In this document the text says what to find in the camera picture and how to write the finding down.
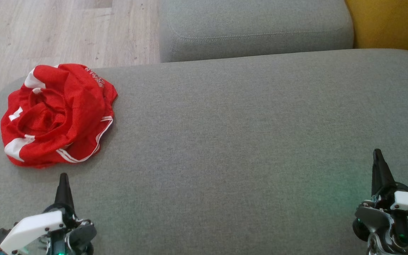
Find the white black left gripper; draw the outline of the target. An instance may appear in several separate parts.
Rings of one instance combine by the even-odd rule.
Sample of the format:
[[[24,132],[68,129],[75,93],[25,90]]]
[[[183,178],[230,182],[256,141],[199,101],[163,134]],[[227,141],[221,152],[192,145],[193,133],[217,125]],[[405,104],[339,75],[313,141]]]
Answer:
[[[96,235],[90,219],[77,217],[68,175],[61,173],[54,205],[0,229],[0,255],[27,255],[27,245],[35,241],[47,255],[93,255]]]

